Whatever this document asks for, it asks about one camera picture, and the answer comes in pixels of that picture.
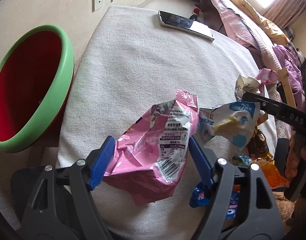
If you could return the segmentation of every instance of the nutrition label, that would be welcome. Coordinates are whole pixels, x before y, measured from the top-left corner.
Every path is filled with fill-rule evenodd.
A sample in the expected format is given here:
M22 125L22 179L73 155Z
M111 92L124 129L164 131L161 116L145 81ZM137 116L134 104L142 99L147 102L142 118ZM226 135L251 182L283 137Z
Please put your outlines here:
M164 132L158 139L160 159L156 162L163 178L172 182L184 164L189 143L191 113L179 106L170 111Z

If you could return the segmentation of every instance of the smartphone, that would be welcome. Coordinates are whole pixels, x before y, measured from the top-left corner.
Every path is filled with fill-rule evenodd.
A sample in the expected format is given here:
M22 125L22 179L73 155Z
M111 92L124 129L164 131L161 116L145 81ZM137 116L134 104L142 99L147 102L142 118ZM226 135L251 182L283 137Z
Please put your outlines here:
M214 41L210 28L203 23L164 11L158 11L158 15L160 17L161 26L177 29L187 33L193 33L210 41Z

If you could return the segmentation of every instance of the white towel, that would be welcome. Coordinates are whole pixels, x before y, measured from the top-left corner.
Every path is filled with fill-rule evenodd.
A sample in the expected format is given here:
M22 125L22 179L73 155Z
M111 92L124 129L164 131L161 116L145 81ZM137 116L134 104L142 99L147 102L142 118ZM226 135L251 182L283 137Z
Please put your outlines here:
M176 88L198 95L200 107L235 101L239 74L256 76L249 51L212 31L213 42L161 27L156 11L110 7L96 28L72 85L61 130L59 162L69 166L99 148L107 135L118 139L148 108L174 98ZM261 125L275 151L274 119ZM209 147L230 159L237 148L222 137ZM93 192L107 227L129 239L187 240L204 208L189 198L200 178L190 155L172 197L135 207L131 196L105 183Z

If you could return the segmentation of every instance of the hand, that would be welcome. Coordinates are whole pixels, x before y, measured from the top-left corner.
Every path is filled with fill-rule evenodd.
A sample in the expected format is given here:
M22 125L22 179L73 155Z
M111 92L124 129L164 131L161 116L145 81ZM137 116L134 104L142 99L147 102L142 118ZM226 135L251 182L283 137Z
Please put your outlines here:
M306 146L301 150L301 157L306 161ZM295 140L292 136L290 139L290 151L286 160L285 176L287 178L294 178L297 174L297 167L299 166L300 160L295 153Z

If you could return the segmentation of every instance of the purple clothing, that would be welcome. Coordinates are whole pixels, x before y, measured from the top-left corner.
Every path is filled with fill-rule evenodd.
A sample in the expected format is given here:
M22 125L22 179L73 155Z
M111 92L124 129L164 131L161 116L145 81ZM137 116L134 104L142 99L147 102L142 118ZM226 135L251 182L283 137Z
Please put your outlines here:
M294 100L296 103L296 108L302 111L304 109L305 97L302 86L301 71L298 69L298 67L295 64L296 59L294 55L291 52L289 52L286 48L284 48L282 45L274 44L273 50L277 55L277 58L281 66L285 67L289 73L288 81L292 88Z

